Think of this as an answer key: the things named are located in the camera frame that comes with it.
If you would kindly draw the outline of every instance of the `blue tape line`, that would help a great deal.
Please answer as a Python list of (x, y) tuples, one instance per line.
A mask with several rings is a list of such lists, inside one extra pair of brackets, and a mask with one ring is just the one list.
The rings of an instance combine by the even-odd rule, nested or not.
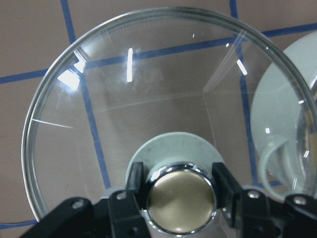
[[(188, 51), (201, 50), (201, 49), (206, 49), (206, 48), (211, 48), (216, 46), (224, 46), (227, 43), (232, 44), (233, 42), (234, 42), (234, 38), (228, 37), (228, 38), (221, 38), (221, 39), (216, 39), (211, 41), (191, 43), (191, 44), (186, 44), (182, 46), (168, 47), (168, 48), (163, 48), (159, 50), (140, 52), (140, 53), (133, 54), (133, 61), (172, 55), (172, 54), (183, 53)], [(86, 68), (107, 66), (107, 65), (117, 64), (117, 63), (124, 63), (126, 61), (127, 61), (127, 56), (100, 59), (100, 60), (88, 62), (86, 64)]]
[(252, 140), (252, 133), (251, 133), (250, 104), (249, 104), (249, 97), (248, 97), (248, 88), (247, 88), (246, 78), (242, 73), (240, 73), (240, 88), (241, 88), (243, 113), (244, 113), (244, 120), (245, 120), (247, 140), (248, 140), (252, 184), (256, 185), (259, 183), (257, 162), (256, 162), (256, 152), (255, 152), (255, 147), (254, 147), (254, 143)]
[[(282, 184), (281, 184), (279, 181), (277, 181), (277, 180), (275, 180), (275, 181), (270, 181), (269, 184), (270, 184), (272, 187), (277, 187), (277, 186), (281, 186), (281, 185), (282, 185)], [(257, 183), (257, 184), (255, 184), (255, 185), (264, 188), (263, 184), (260, 183), (260, 182)]]
[[(313, 30), (317, 30), (317, 23), (281, 28), (281, 29), (276, 29), (276, 30), (263, 31), (262, 33), (267, 37), (274, 37), (274, 36), (287, 35), (287, 34), (293, 34), (293, 33), (301, 33), (301, 32), (306, 32), (306, 31), (313, 31)], [(74, 41), (74, 34), (73, 34), (73, 36), (70, 36), (70, 41)], [(216, 43), (217, 41), (220, 41), (220, 40), (215, 40), (214, 44), (212, 43), (212, 41), (205, 42), (205, 43), (203, 43), (203, 42), (198, 43), (196, 46), (196, 50), (204, 49), (204, 48), (208, 48), (208, 47), (220, 46), (221, 44), (218, 45)], [(179, 49), (180, 49), (180, 52), (185, 52), (185, 51), (195, 50), (195, 47), (193, 46), (191, 48), (190, 45), (186, 45), (186, 46), (179, 46)], [(156, 50), (156, 51), (157, 51), (156, 56), (167, 55), (167, 53), (161, 54), (159, 52), (160, 50)], [(155, 57), (154, 51), (152, 53), (150, 53), (150, 52), (148, 52), (148, 53), (149, 53), (149, 56), (154, 55), (151, 57)], [(121, 63), (124, 61), (126, 61), (126, 57), (115, 57), (115, 58), (104, 59), (104, 60), (99, 60), (99, 61), (92, 61), (92, 62), (87, 64), (87, 68), (98, 67), (98, 66), (103, 66), (103, 65), (110, 65), (110, 64), (115, 64), (115, 63)], [(0, 84), (20, 81), (20, 80), (25, 80), (25, 79), (32, 79), (32, 78), (37, 78), (37, 77), (43, 77), (44, 74), (46, 73), (46, 71), (47, 71), (47, 69), (42, 69), (42, 70), (37, 70), (37, 71), (32, 71), (32, 72), (21, 73), (21, 74), (17, 74), (17, 75), (9, 75), (9, 76), (5, 76), (5, 77), (0, 77)]]
[(37, 71), (32, 71), (32, 72), (27, 72), (27, 73), (20, 73), (20, 74), (16, 74), (16, 75), (1, 77), (0, 84), (12, 83), (12, 82), (16, 82), (16, 81), (25, 80), (25, 79), (31, 79), (31, 78), (43, 77), (45, 75), (46, 71), (47, 71), (47, 69), (42, 69), (42, 70), (37, 70)]
[(230, 0), (229, 1), (229, 5), (230, 5), (230, 14), (231, 14), (231, 16), (238, 19), (237, 1), (236, 0)]
[(262, 33), (266, 37), (274, 37), (274, 36), (288, 35), (288, 34), (301, 33), (306, 31), (313, 31), (313, 30), (317, 30), (317, 23), (286, 27), (286, 28), (270, 30), (270, 31), (263, 31)]
[(36, 220), (31, 220), (27, 222), (19, 222), (19, 223), (0, 223), (0, 230), (24, 227), (24, 226), (34, 225), (34, 224), (37, 224)]
[(65, 23), (66, 23), (69, 42), (72, 44), (73, 42), (76, 41), (76, 37), (75, 37), (73, 23), (71, 20), (68, 1), (67, 0), (60, 0), (60, 4), (61, 4), (61, 8), (62, 8), (63, 14), (64, 14), (64, 19), (65, 19)]
[[(76, 37), (75, 37), (73, 23), (71, 20), (68, 1), (67, 0), (60, 0), (60, 3), (62, 6), (62, 9), (63, 9), (63, 14), (64, 14), (64, 18), (65, 18), (65, 24), (66, 24), (66, 28), (67, 28), (69, 41), (70, 41), (70, 43), (73, 43), (76, 40)], [(80, 77), (81, 77), (80, 85), (81, 85), (81, 90), (82, 90), (82, 94), (83, 94), (83, 100), (85, 103), (86, 113), (87, 113), (88, 121), (89, 121), (89, 125), (90, 125), (90, 130), (91, 130), (91, 133), (92, 133), (93, 139), (94, 139), (94, 146), (95, 146), (95, 151), (96, 151), (100, 171), (101, 171), (101, 174), (103, 177), (105, 188), (110, 188), (111, 187), (110, 180), (109, 180), (107, 169), (106, 169), (103, 150), (102, 150), (102, 147), (100, 144), (100, 138), (99, 138), (99, 134), (98, 134), (98, 130), (97, 130), (97, 124), (96, 124), (96, 120), (95, 120), (95, 116), (94, 116), (94, 112), (93, 112), (93, 107), (92, 107), (90, 96), (89, 96), (86, 78), (83, 74), (81, 74), (79, 72), (78, 72), (78, 75), (80, 75)]]
[(80, 76), (81, 76), (80, 77), (80, 86), (81, 86), (83, 99), (84, 99), (84, 103), (85, 103), (85, 107), (86, 107), (86, 112), (87, 112), (87, 116), (88, 116), (90, 130), (91, 130), (91, 133), (92, 133), (93, 139), (94, 139), (95, 151), (96, 151), (101, 175), (103, 177), (104, 185), (105, 185), (105, 188), (107, 189), (107, 188), (111, 187), (111, 184), (110, 184), (110, 179), (109, 179), (107, 168), (106, 168), (103, 149), (102, 149), (101, 143), (100, 143), (97, 124), (96, 124), (96, 120), (95, 120), (95, 116), (94, 116), (94, 112), (93, 112), (93, 106), (91, 104), (86, 78), (83, 74), (81, 74)]
[[(237, 9), (236, 0), (230, 0), (230, 12), (232, 17), (235, 17), (238, 19), (238, 9)], [(242, 64), (244, 64), (243, 52), (242, 52), (242, 46), (241, 46), (242, 41), (243, 41), (242, 38), (240, 38), (239, 36), (236, 36), (236, 44), (235, 44), (236, 54), (238, 55), (238, 58), (240, 59)], [(245, 120), (246, 134), (247, 134), (247, 141), (248, 141), (252, 184), (255, 185), (259, 183), (257, 162), (256, 162), (256, 152), (255, 152), (254, 143), (252, 140), (252, 133), (251, 133), (248, 87), (247, 87), (246, 77), (243, 75), (242, 72), (240, 72), (240, 89), (241, 89), (243, 113), (244, 113), (244, 120)]]

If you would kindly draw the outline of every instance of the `white plate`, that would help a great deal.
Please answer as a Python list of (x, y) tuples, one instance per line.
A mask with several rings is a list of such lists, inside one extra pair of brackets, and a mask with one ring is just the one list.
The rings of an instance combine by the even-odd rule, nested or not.
[(126, 180), (134, 162), (143, 162), (145, 178), (148, 178), (150, 171), (177, 162), (196, 164), (211, 175), (212, 163), (223, 163), (223, 159), (203, 138), (187, 132), (170, 132), (152, 138), (138, 149), (128, 166)]
[[(312, 87), (317, 80), (317, 32), (299, 39), (284, 53)], [(276, 194), (270, 187), (264, 176), (266, 170), (289, 187), (290, 192), (301, 192), (303, 189), (304, 178), (296, 141), (303, 103), (288, 79), (275, 65), (270, 65), (254, 95), (251, 131), (260, 155), (259, 176), (268, 192), (277, 199), (283, 199), (283, 195)], [(278, 153), (282, 154), (283, 159), (280, 159)], [(262, 163), (265, 157), (270, 159)]]

